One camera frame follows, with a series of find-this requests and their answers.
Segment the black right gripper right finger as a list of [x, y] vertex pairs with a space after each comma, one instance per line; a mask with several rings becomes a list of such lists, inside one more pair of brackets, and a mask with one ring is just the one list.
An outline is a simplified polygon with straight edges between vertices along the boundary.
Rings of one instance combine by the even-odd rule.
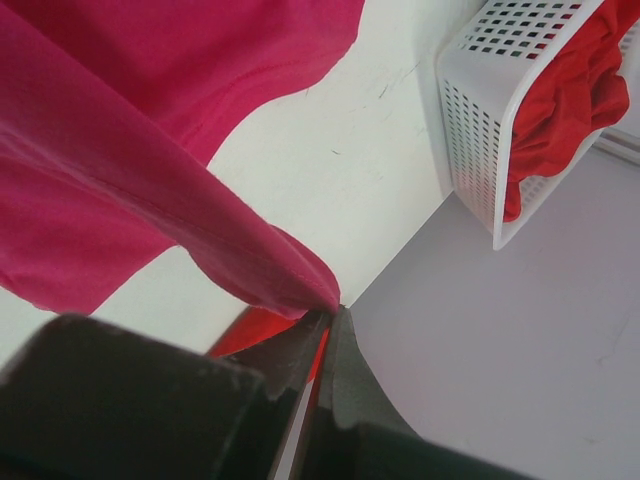
[[300, 435], [302, 479], [524, 479], [418, 435], [362, 355], [351, 312], [332, 319]]

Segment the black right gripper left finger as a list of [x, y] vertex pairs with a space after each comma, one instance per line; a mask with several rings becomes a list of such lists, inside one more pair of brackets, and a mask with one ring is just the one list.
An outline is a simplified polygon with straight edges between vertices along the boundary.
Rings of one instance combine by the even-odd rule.
[[330, 319], [211, 358], [74, 314], [1, 369], [5, 479], [270, 479]]

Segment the pink t shirt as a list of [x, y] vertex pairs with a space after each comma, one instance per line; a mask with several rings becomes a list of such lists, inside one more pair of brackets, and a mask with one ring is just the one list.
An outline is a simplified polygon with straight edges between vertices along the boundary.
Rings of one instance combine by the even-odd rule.
[[5, 1], [1, 284], [93, 312], [183, 247], [215, 284], [289, 318], [335, 311], [329, 267], [208, 170], [256, 108], [319, 82], [359, 1]]

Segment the white plastic laundry basket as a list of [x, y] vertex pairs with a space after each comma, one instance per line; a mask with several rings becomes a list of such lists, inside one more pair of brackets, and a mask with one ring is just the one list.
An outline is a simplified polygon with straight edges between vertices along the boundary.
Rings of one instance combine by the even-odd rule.
[[[437, 70], [455, 193], [504, 247], [602, 131], [587, 136], [553, 177], [520, 183], [522, 210], [504, 220], [513, 125], [529, 89], [605, 1], [490, 1], [454, 37]], [[624, 38], [619, 42], [624, 73]]]

